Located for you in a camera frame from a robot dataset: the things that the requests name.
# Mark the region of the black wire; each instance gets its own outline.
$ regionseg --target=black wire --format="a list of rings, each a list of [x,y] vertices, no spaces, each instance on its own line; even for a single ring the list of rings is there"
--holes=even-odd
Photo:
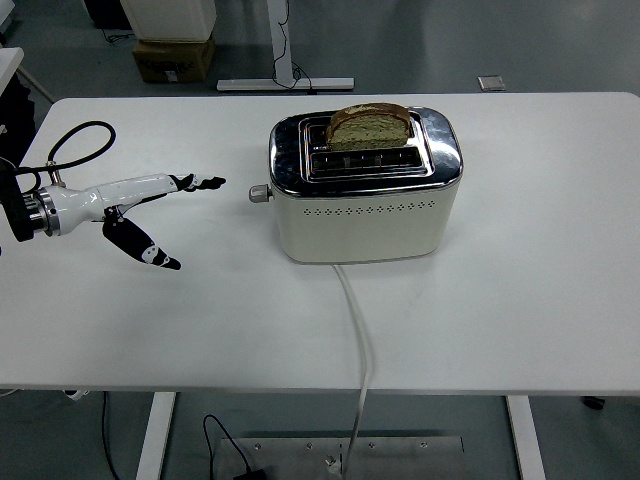
[[[249,462],[247,462],[247,457],[244,456],[244,453],[242,453],[242,450],[240,450],[238,445],[236,445],[236,442],[233,440],[233,438],[231,438],[231,435],[229,435],[229,432],[227,432],[227,429],[224,428],[224,425],[222,425],[222,422],[218,420],[218,417],[209,413],[205,415],[204,419],[202,419],[202,429],[204,430],[204,437],[207,439],[207,447],[209,448],[209,478],[213,480],[213,450],[211,449],[211,441],[209,440],[209,434],[207,433],[208,418],[213,418],[216,421],[216,423],[220,426],[220,428],[225,433],[227,438],[231,441],[231,444],[236,448],[236,450],[242,457],[242,460],[244,461],[244,464],[247,467],[247,473],[251,473],[251,467],[249,466]]]
[[[135,33],[127,33],[122,35],[107,36],[106,32],[104,31],[104,28],[101,28],[100,30],[102,30],[102,35],[104,36],[104,39],[111,45],[113,45],[116,42],[119,42],[120,40],[124,40],[125,38],[133,37],[135,35]]]
[[[113,126],[111,126],[107,122],[103,122],[100,120],[91,120],[89,122],[81,123],[80,125],[72,128],[60,140],[58,140],[56,144],[53,146],[53,148],[51,149],[51,151],[49,152],[49,156],[47,158],[48,162],[49,163],[54,162],[56,153],[58,153],[58,150],[60,150],[62,145],[64,145],[67,142],[67,140],[69,140],[79,131],[89,127],[104,127],[109,131],[109,140],[107,140],[107,143],[105,143],[100,149],[96,150],[95,152],[85,157],[79,158],[78,160],[62,163],[60,165],[51,164],[51,165],[45,165],[43,167],[18,167],[13,170],[13,174],[15,176],[24,175],[24,174],[35,175],[36,177],[35,185],[31,187],[29,190],[27,190],[25,193],[35,192],[38,188],[40,188],[40,185],[42,183],[42,180],[40,179],[40,175],[39,175],[40,172],[54,172],[56,170],[64,170],[67,168],[77,167],[78,165],[82,165],[83,163],[90,162],[91,160],[99,157],[100,155],[105,153],[107,150],[109,150],[112,147],[112,145],[115,143],[116,131],[113,128]]]
[[[106,413],[107,413],[107,403],[109,401],[109,392],[103,392],[102,397],[102,447],[104,448],[104,455],[107,457],[107,463],[109,464],[109,470],[111,470],[111,475],[116,480],[120,480],[116,470],[113,468],[113,462],[111,461],[111,452],[109,451],[109,447],[107,446],[107,435],[106,435]]]
[[[287,43],[289,43],[289,39],[287,38],[286,33],[284,33],[284,26],[289,22],[289,0],[287,0],[286,2],[286,7],[287,7],[287,15],[285,16],[284,22],[278,22],[278,26],[280,27],[280,31],[282,32],[282,36],[284,37],[284,48],[282,49],[282,54],[275,58],[273,60],[273,73],[271,74],[271,80],[273,80],[273,83],[275,83],[276,85],[285,88],[287,90],[293,90],[294,88],[296,88],[296,85],[298,84],[298,81],[302,78],[302,75],[304,75],[305,77],[307,77],[307,80],[309,80],[309,93],[313,92],[313,85],[311,85],[311,78],[309,78],[309,75],[306,74],[306,72],[304,70],[302,70],[302,68],[300,68],[300,66],[295,63],[295,62],[291,62],[291,65],[293,65],[295,68],[293,69],[293,78],[295,79],[295,82],[293,83],[293,85],[289,86],[289,85],[284,85],[280,82],[278,82],[277,80],[277,76],[276,76],[276,63],[278,60],[280,60],[281,58],[283,58],[286,53],[287,53]]]

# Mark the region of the toaster slot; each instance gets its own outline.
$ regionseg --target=toaster slot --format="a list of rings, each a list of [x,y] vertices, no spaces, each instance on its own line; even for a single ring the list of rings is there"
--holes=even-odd
[[[361,152],[312,153],[311,172],[313,180],[378,176],[407,173],[424,173],[426,168],[415,147],[363,150]]]

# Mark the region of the toaster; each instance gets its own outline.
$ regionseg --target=toaster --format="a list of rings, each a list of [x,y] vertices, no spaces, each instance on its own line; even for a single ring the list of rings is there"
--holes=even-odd
[[[335,151],[333,111],[280,121],[269,138],[269,185],[284,252],[302,263],[353,263],[425,255],[445,230],[462,177],[462,155],[441,113],[410,107],[406,145]]]

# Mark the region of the white table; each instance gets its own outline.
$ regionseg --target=white table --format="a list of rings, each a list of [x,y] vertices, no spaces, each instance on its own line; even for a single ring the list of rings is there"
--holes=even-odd
[[[268,180],[267,140],[280,119],[380,100],[447,116],[465,173],[433,254],[345,267],[373,345],[371,388],[639,394],[640,101],[621,93],[58,102],[25,165],[42,164],[82,121],[118,132],[103,157],[62,172],[70,188],[155,172],[228,183],[127,213],[182,261],[179,272],[132,261],[99,225],[18,244],[2,218],[0,363],[10,367],[0,386],[357,389],[337,278],[290,261],[274,206],[249,203],[247,191]],[[85,131],[57,160],[105,139]],[[517,410],[526,397],[511,399]]]

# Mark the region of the white box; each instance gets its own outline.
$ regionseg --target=white box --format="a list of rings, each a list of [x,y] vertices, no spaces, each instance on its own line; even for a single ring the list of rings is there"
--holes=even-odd
[[[216,21],[214,0],[120,0],[138,40],[206,42]]]

